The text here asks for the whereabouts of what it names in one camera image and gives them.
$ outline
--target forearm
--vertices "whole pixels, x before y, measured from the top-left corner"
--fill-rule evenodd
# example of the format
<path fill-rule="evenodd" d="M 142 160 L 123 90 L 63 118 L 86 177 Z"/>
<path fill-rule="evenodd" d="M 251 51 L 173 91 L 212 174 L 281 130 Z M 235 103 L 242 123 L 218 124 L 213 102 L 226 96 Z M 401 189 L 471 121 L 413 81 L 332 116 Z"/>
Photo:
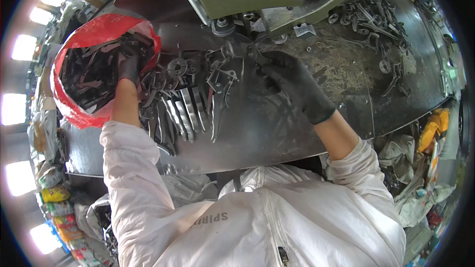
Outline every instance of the forearm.
<path fill-rule="evenodd" d="M 358 135 L 338 110 L 326 121 L 313 126 L 332 160 L 348 156 L 358 144 Z"/>
<path fill-rule="evenodd" d="M 111 120 L 140 127 L 137 88 L 129 79 L 117 83 Z"/>

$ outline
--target jacket sleeve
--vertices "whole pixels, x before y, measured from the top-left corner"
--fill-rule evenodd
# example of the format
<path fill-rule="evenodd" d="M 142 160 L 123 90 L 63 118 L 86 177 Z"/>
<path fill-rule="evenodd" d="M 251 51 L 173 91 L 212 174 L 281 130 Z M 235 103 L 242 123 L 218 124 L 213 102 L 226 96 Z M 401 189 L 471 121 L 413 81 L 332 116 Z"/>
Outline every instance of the jacket sleeve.
<path fill-rule="evenodd" d="M 328 159 L 333 182 L 348 187 L 369 204 L 400 223 L 394 207 L 394 200 L 385 187 L 378 156 L 365 140 L 358 140 L 353 151 L 341 160 Z"/>
<path fill-rule="evenodd" d="M 121 266 L 152 266 L 212 202 L 174 208 L 158 173 L 160 151 L 148 134 L 115 121 L 104 124 L 104 183 Z"/>

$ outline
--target dirty table surface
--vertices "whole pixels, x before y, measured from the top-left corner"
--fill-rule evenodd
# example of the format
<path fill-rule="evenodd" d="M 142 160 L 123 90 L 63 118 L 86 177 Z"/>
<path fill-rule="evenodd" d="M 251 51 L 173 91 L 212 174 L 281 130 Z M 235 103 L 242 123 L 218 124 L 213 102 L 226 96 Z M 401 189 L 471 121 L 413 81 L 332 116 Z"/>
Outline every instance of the dirty table surface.
<path fill-rule="evenodd" d="M 411 43 L 411 54 L 403 60 L 411 95 L 407 98 L 394 88 L 381 97 L 391 80 L 378 67 L 380 53 L 340 40 L 361 39 L 351 26 L 329 24 L 326 20 L 314 24 L 317 36 L 301 40 L 290 33 L 282 45 L 269 40 L 259 43 L 261 50 L 282 50 L 305 59 L 324 92 L 336 103 L 337 109 L 363 139 L 387 134 L 423 116 L 445 99 L 440 80 L 440 65 L 427 30 L 417 10 L 409 0 L 390 0 L 396 6 L 398 21 Z M 151 21 L 162 38 L 163 50 L 212 50 L 224 40 L 201 27 L 199 20 L 176 24 L 163 20 L 163 15 Z M 262 80 L 250 75 L 244 85 L 237 83 L 230 91 L 229 109 L 223 114 L 220 133 L 212 143 L 211 133 L 196 134 L 195 142 L 176 141 L 178 155 L 162 153 L 157 167 L 164 175 L 189 175 L 221 172 L 261 165 L 270 165 L 315 156 L 325 152 L 322 142 L 305 116 L 293 109 L 282 94 L 271 95 L 260 86 Z M 246 87 L 241 96 L 240 87 Z M 68 131 L 70 140 L 70 173 L 102 175 L 102 147 L 98 144 L 100 129 Z"/>

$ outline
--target red bag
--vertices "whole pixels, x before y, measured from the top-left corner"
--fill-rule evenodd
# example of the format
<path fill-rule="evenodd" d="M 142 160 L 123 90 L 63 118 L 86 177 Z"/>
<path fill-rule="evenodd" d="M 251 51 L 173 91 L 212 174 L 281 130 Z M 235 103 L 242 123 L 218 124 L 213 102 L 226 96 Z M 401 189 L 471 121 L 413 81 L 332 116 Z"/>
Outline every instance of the red bag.
<path fill-rule="evenodd" d="M 91 115 L 66 94 L 63 84 L 59 79 L 59 73 L 61 72 L 61 66 L 68 49 L 99 45 L 118 39 L 129 30 L 139 32 L 153 40 L 155 55 L 142 71 L 152 68 L 157 60 L 157 53 L 162 47 L 160 37 L 153 33 L 153 28 L 149 21 L 119 14 L 101 15 L 77 28 L 71 33 L 56 55 L 50 76 L 53 98 L 61 114 L 77 128 L 101 128 L 105 122 L 110 120 L 111 106 L 114 100 Z"/>

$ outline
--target person's left hand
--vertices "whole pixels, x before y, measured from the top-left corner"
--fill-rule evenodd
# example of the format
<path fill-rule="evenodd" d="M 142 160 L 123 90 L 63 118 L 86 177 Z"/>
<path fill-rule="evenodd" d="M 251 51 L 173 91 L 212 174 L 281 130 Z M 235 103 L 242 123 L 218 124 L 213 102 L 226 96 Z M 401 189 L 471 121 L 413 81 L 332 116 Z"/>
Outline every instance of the person's left hand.
<path fill-rule="evenodd" d="M 139 79 L 139 56 L 134 55 L 132 57 L 128 57 L 125 60 L 122 60 L 119 64 L 119 80 L 121 79 L 129 79 L 134 84 L 137 83 Z"/>

